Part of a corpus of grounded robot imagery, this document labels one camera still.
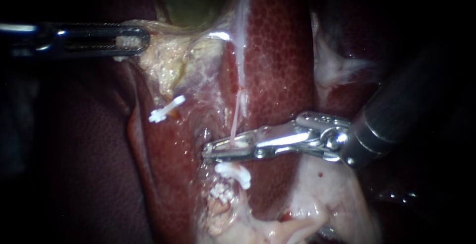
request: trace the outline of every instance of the white membrane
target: white membrane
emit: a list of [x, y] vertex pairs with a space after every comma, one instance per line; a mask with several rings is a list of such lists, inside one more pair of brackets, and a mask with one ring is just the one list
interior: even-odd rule
[[[235, 46], [236, 65], [238, 71], [238, 87], [244, 88], [244, 49], [246, 48], [247, 41], [247, 27], [248, 27], [248, 15], [249, 15], [249, 0], [239, 0], [237, 8], [237, 17], [235, 19], [236, 34], [233, 40]], [[235, 115], [233, 118], [233, 124], [230, 131], [230, 145], [235, 143], [235, 136], [238, 126], [238, 112], [241, 109], [241, 114], [246, 116], [246, 107], [244, 100], [242, 99], [243, 93], [238, 91], [236, 99]]]
[[223, 178], [237, 180], [244, 190], [249, 189], [251, 186], [251, 174], [242, 165], [234, 165], [231, 162], [218, 163], [215, 165], [215, 172]]
[[149, 116], [149, 122], [159, 123], [167, 118], [166, 114], [174, 109], [175, 107], [181, 105], [185, 102], [185, 97], [183, 95], [175, 97], [168, 105], [164, 106], [164, 108], [159, 108], [153, 110]]

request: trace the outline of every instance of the white surgical clip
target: white surgical clip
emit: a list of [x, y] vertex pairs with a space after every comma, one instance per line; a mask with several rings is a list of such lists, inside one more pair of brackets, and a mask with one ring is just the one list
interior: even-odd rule
[[175, 97], [169, 104], [164, 106], [164, 108], [155, 109], [150, 113], [149, 122], [159, 123], [167, 118], [167, 113], [181, 105], [185, 102], [185, 97], [183, 95]]

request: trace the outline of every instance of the metal clamp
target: metal clamp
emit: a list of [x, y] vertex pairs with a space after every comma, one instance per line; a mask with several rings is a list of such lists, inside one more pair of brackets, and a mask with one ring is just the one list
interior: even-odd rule
[[299, 114], [295, 120], [277, 126], [238, 134], [205, 145], [208, 161], [247, 161], [272, 158], [290, 152], [305, 153], [330, 162], [340, 162], [339, 150], [347, 142], [350, 121], [315, 112]]

